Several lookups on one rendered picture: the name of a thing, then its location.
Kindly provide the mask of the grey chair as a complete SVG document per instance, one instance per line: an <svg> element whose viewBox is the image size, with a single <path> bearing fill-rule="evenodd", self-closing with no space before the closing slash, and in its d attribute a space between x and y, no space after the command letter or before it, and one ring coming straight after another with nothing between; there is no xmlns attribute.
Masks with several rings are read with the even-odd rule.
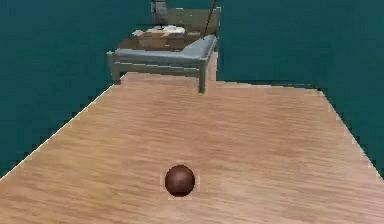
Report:
<svg viewBox="0 0 384 224"><path fill-rule="evenodd" d="M165 25L167 23L167 4L166 0L151 0L152 22L155 25Z"/></svg>

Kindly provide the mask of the white pillow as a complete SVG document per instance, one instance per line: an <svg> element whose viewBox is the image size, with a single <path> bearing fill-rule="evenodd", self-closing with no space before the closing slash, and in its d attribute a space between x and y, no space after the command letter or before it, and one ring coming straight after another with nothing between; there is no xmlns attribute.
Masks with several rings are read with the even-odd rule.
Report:
<svg viewBox="0 0 384 224"><path fill-rule="evenodd" d="M185 29L183 27L166 25L166 26L155 26L148 29L148 32L162 33L162 34L184 34Z"/></svg>

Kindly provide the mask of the brown bat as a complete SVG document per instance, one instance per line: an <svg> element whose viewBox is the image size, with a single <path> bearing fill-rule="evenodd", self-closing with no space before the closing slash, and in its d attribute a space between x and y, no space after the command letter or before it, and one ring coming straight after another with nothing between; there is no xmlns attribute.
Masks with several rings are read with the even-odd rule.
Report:
<svg viewBox="0 0 384 224"><path fill-rule="evenodd" d="M208 14L208 17L207 17L207 20L206 20L206 24L205 24L205 28L204 28L204 32L203 32L203 36L202 36L203 39L206 36L210 20L211 20L213 11L215 9L216 2L217 2L217 0L212 0L212 2L211 2L211 7L210 7L210 10L209 10L209 14Z"/></svg>

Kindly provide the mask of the brown ball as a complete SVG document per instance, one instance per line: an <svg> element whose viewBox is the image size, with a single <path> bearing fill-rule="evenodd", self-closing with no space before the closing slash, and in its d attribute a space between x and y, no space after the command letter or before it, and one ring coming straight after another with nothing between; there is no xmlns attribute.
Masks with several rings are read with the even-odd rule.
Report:
<svg viewBox="0 0 384 224"><path fill-rule="evenodd" d="M171 167L166 175L164 186L174 197L184 197L190 194L195 187L195 175L185 165Z"/></svg>

